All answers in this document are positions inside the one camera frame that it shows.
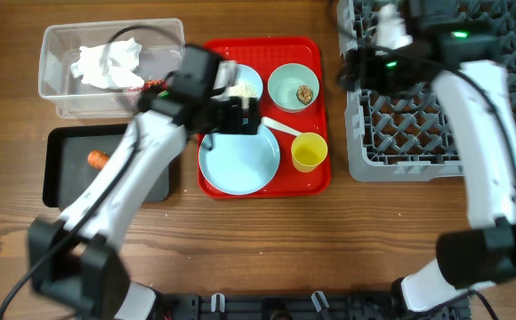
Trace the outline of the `mint green bowl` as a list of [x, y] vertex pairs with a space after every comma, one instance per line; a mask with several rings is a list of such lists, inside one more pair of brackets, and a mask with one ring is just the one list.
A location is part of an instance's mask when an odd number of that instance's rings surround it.
[[[296, 98], [296, 91], [300, 85], [308, 85], [314, 92], [313, 101], [309, 105], [303, 105]], [[288, 113], [298, 113], [316, 101], [320, 93], [320, 83], [310, 68], [298, 63], [287, 63], [270, 74], [268, 93], [280, 109]]]

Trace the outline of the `white napkin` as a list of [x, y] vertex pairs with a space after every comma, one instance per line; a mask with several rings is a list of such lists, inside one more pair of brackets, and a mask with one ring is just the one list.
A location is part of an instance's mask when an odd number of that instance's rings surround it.
[[99, 89], [124, 90], [142, 87], [134, 73], [139, 67], [142, 45], [132, 37], [94, 47], [81, 46], [79, 59], [70, 66], [74, 78]]

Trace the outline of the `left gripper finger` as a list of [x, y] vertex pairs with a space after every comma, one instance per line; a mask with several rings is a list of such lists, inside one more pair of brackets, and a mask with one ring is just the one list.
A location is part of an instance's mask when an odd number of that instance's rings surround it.
[[256, 98], [248, 98], [245, 115], [245, 134], [255, 135], [261, 124], [261, 113], [259, 109], [259, 101]]
[[223, 134], [242, 134], [244, 114], [241, 98], [219, 100], [215, 130]]

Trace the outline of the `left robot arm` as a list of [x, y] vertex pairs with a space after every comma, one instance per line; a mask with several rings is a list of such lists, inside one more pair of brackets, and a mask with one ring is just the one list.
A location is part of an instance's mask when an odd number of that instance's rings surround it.
[[73, 308], [79, 319], [157, 319], [160, 295], [131, 281], [118, 251], [134, 215], [191, 134], [255, 134], [256, 101], [226, 95], [238, 64], [188, 45], [163, 89], [141, 93], [108, 163], [55, 222], [28, 230], [32, 290]]

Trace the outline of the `white plastic spoon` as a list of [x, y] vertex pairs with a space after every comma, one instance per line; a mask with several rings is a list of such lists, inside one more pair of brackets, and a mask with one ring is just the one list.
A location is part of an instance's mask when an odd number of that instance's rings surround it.
[[285, 124], [282, 124], [270, 117], [263, 116], [262, 117], [262, 124], [270, 129], [277, 130], [280, 132], [285, 132], [291, 135], [294, 135], [295, 137], [301, 135], [302, 133], [297, 131], [296, 129], [289, 127]]

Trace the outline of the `light blue bowl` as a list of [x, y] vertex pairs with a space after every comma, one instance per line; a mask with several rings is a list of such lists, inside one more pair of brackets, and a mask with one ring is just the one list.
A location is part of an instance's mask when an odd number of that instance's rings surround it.
[[[239, 82], [247, 82], [247, 83], [252, 84], [259, 91], [259, 93], [262, 96], [262, 91], [263, 91], [262, 79], [253, 68], [251, 68], [247, 65], [244, 65], [244, 64], [238, 64], [238, 78], [237, 78], [236, 83], [234, 83], [233, 85], [235, 85]], [[225, 91], [218, 96], [219, 100], [226, 100], [227, 98], [235, 97], [235, 96], [228, 95], [227, 90], [229, 88], [230, 87], [226, 88]], [[248, 98], [241, 98], [241, 99], [242, 99], [243, 109], [246, 109], [247, 108], [246, 100]]]

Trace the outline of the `light blue plate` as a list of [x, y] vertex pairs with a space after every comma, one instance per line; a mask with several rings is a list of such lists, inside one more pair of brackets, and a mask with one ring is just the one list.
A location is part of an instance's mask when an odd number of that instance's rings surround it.
[[222, 193], [245, 196], [266, 187], [278, 172], [278, 140], [269, 128], [255, 135], [212, 133], [201, 140], [198, 165], [203, 177]]

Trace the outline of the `white rice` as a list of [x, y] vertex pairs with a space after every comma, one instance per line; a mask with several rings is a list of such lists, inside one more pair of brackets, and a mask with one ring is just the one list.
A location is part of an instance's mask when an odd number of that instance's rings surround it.
[[256, 98], [259, 99], [261, 94], [259, 91], [250, 83], [239, 82], [231, 86], [227, 93], [229, 96], [241, 97], [241, 98]]

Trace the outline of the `brown walnut shell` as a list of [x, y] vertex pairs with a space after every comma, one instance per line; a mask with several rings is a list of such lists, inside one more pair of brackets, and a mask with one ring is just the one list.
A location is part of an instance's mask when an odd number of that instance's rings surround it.
[[308, 85], [300, 85], [296, 91], [296, 98], [303, 105], [309, 105], [314, 98], [314, 92]]

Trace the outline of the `orange carrot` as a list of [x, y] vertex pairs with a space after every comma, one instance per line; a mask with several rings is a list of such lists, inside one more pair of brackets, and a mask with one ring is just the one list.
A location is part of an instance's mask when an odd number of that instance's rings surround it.
[[96, 170], [102, 170], [108, 161], [109, 156], [99, 150], [93, 150], [87, 156], [87, 163]]

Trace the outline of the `yellow plastic cup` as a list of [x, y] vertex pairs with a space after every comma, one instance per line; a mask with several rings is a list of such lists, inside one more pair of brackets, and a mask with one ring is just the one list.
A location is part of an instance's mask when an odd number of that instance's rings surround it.
[[328, 155], [326, 140], [315, 132], [298, 135], [291, 145], [294, 168], [299, 172], [312, 172]]

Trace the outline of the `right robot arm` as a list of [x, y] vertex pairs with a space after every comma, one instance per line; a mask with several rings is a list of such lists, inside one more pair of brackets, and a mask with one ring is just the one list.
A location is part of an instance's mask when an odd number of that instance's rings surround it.
[[425, 316], [516, 279], [516, 123], [496, 31], [455, 1], [338, 1], [351, 176], [462, 176], [469, 228], [397, 279], [389, 308]]

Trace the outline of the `red snack wrapper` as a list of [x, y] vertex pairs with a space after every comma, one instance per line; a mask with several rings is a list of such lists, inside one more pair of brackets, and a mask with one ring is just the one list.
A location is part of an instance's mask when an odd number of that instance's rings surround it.
[[148, 80], [142, 86], [126, 89], [126, 92], [146, 92], [155, 91], [162, 92], [166, 88], [165, 80]]

